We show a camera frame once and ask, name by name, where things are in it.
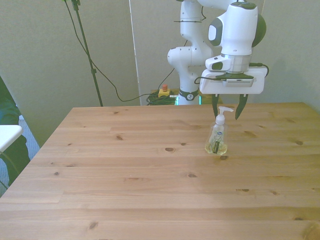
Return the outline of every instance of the hand soap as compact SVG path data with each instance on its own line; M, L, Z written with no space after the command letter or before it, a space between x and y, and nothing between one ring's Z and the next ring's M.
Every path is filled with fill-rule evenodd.
M207 153L212 155L223 155L227 152L228 126L225 124L224 111L234 111L225 106L219 106L219 110L220 114L216 117L215 124L211 125L209 137L204 147Z

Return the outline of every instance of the soap bottle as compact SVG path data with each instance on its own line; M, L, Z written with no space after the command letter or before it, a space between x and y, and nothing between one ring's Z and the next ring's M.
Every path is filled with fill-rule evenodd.
M234 110L219 106L220 114L215 119L210 128L209 137L205 143L205 150L208 154L223 155L227 152L227 130L228 126L225 124L224 111L233 112Z

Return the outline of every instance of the gray wall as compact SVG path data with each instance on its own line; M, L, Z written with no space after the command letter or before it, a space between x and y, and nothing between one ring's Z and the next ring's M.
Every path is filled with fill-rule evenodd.
M81 0L79 8L92 59L124 99L138 96L129 1ZM63 1L0 0L0 29L0 75L40 146L73 107L99 106ZM105 106L139 104L121 103L97 76Z
M320 113L320 1L265 0L267 34L253 61L270 67L258 103L304 102Z

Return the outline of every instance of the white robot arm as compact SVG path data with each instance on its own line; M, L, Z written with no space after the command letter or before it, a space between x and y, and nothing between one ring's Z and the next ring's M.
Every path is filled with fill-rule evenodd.
M183 18L183 16L186 13L183 5L190 3L197 4L197 2L195 0L178 1L182 2L181 35L184 37L182 29L184 28L184 31L189 29L190 20L188 19L188 22L184 22L186 19ZM204 7L226 10L223 15L217 17L209 26L208 38L211 44L215 47L222 47L222 51L221 55L215 57L212 57L212 52L210 52L211 57L205 59L205 62L202 61L202 65L205 63L207 69L200 77L200 91L203 94L212 94L212 106L215 115L218 114L217 103L219 94L240 94L240 103L235 114L235 118L237 119L247 102L248 94L259 94L264 89L267 69L265 67L250 67L250 61L252 48L262 40L266 33L266 24L262 16L258 14L257 6L245 0L237 2L234 0L197 1ZM174 55L175 52L171 50L168 54L168 59L174 58ZM176 58L176 62L169 62L176 67L179 62L179 57ZM178 70L180 84L182 86L192 86L193 89L196 88L193 86L196 77L192 75L192 77L190 77L191 79L187 80L183 77L184 70ZM182 94L179 95L179 98L183 99L186 94L184 94L183 90L180 90L180 93ZM190 101L181 102L179 99L179 104L190 104Z

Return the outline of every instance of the wood knot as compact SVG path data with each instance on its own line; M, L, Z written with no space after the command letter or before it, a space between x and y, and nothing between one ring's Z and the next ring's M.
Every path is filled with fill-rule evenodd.
M248 136L252 137L252 138L257 138L258 136L255 135L253 132L251 131L244 131L245 134L247 134Z
M287 120L289 123L293 123L293 124L296 123L294 120L292 120L292 119L289 118L289 117L285 117L285 120Z
M167 152L174 152L174 151L175 151L175 149L172 148L172 147L166 147L165 150L166 150Z
M93 223L90 224L89 229L94 229L98 226L98 222L94 221Z

